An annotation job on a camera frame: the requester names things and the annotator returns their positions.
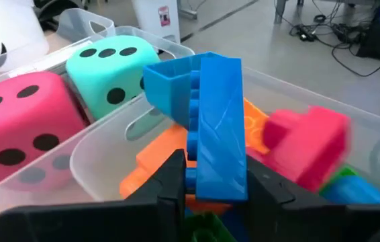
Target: pink toy block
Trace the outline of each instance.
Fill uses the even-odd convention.
[[[38,72],[0,82],[0,181],[85,126],[62,77]],[[51,176],[58,182],[64,179],[61,175],[69,177],[70,152],[26,171],[20,182],[23,186],[45,186],[40,184]]]
[[[322,107],[311,107],[306,114],[277,110],[262,133],[271,152],[257,157],[282,176],[317,192],[344,160],[349,123],[345,115]]]

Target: die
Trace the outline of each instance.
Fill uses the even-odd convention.
[[[86,127],[75,100],[54,73],[29,73],[0,82],[0,181]],[[68,169],[66,158],[52,161],[51,170]],[[22,177],[23,184],[34,182]]]
[[[76,51],[66,62],[66,70],[98,120],[142,93],[142,67],[159,61],[144,39],[114,36]]]

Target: orange toy block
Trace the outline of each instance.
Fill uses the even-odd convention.
[[[261,131],[268,116],[244,98],[244,125],[247,147],[267,153],[269,150],[261,142]],[[127,198],[135,192],[146,180],[168,159],[176,149],[187,146],[187,130],[178,124],[173,124],[154,139],[136,155],[138,167],[120,183],[120,194]],[[195,161],[187,161],[187,167],[196,167]],[[222,214],[230,205],[213,202],[197,202],[195,196],[186,196],[186,205],[195,212],[210,210]]]

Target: gray floor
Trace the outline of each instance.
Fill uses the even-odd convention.
[[[201,26],[218,19],[224,14],[245,5],[250,0],[207,0],[199,8],[197,21],[180,19],[181,35],[196,32]],[[201,0],[189,0],[193,7]],[[332,2],[316,1],[324,12],[330,13]],[[128,0],[110,0],[108,8],[92,6],[92,11],[115,20],[118,25],[137,26]],[[294,0],[286,5],[284,17],[293,23],[301,20],[310,24],[320,12],[311,1],[302,8]],[[357,22],[367,19],[371,6],[357,5],[354,9],[341,6],[337,22]],[[255,4],[228,17],[224,21],[196,33],[183,44],[195,52],[214,51],[228,56],[242,58],[245,66],[282,79],[292,84],[315,91],[341,102],[380,115],[380,71],[370,77],[358,77],[341,67],[331,56],[331,48],[318,42],[302,42],[289,36],[290,25],[283,22],[274,25],[273,0],[260,0]],[[319,29],[318,33],[327,33]],[[338,43],[333,35],[326,35],[325,41]],[[338,50],[338,58],[360,73],[370,73],[380,61],[354,57],[347,50]]]

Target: white toy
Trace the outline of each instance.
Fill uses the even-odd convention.
[[[48,52],[32,7],[32,0],[0,0],[0,72],[26,65]]]

